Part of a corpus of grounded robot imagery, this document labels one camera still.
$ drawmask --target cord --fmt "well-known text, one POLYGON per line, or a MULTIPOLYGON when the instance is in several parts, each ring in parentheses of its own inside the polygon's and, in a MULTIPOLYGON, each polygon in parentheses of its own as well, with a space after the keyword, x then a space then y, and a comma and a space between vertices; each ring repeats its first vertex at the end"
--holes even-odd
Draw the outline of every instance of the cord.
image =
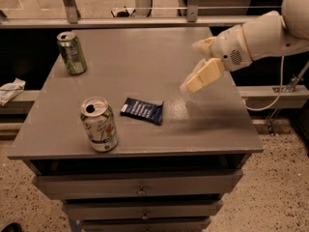
POLYGON ((250 111, 264 111, 266 109, 269 109, 271 108, 273 105, 275 105, 280 96, 281 96, 281 90, 282 90, 282 82, 283 82, 283 66, 284 66, 284 56, 281 57, 281 67, 280 67, 280 87, 279 87, 279 92, 278 92, 278 96, 277 98, 271 103, 269 104, 268 106, 265 106, 265 107, 261 107, 261 108, 251 108, 251 107, 248 107, 248 106, 245 106, 248 110, 250 111))

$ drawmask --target soda can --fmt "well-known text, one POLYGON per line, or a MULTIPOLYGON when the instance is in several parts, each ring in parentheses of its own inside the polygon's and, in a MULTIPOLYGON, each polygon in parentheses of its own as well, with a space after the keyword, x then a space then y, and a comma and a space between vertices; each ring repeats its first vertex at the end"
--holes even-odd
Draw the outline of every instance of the soda can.
POLYGON ((114 113, 106 99, 93 97, 84 101, 80 119, 95 150, 105 152, 117 145, 114 113))
POLYGON ((63 32, 57 36, 57 45, 69 74, 87 71, 87 64, 78 37, 73 32, 63 32))

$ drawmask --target dark blue snack wrapper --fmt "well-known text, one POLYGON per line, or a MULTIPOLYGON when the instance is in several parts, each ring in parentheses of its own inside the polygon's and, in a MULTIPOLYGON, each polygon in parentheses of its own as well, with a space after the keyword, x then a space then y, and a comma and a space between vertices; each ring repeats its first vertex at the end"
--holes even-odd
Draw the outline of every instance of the dark blue snack wrapper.
POLYGON ((163 102, 153 104, 137 99, 127 98, 120 112, 123 116, 152 122, 156 125, 162 124, 163 102))

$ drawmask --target drawer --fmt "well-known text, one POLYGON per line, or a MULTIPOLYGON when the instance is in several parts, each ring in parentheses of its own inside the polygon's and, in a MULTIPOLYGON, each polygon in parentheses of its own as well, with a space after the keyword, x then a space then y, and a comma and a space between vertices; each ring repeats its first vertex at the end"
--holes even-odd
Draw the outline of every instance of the drawer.
POLYGON ((201 232, 210 224, 207 217, 167 218, 151 222, 136 220, 82 221, 81 227, 87 231, 103 232, 201 232))
POLYGON ((222 207, 221 200, 174 200, 65 204, 64 212, 74 220, 210 217, 222 207))
POLYGON ((239 170, 38 176, 33 184, 50 199, 190 195, 230 192, 239 170))

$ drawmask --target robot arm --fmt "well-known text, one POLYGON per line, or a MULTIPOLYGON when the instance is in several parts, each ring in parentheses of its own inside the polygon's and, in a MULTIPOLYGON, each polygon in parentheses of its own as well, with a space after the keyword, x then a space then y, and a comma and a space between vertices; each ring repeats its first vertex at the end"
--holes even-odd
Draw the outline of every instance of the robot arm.
POLYGON ((194 93, 219 78, 224 70, 233 72, 261 58, 308 51, 308 7, 309 0, 284 0, 283 15, 278 12, 263 14, 217 37, 194 43, 193 48, 210 60, 197 65, 181 90, 194 93))

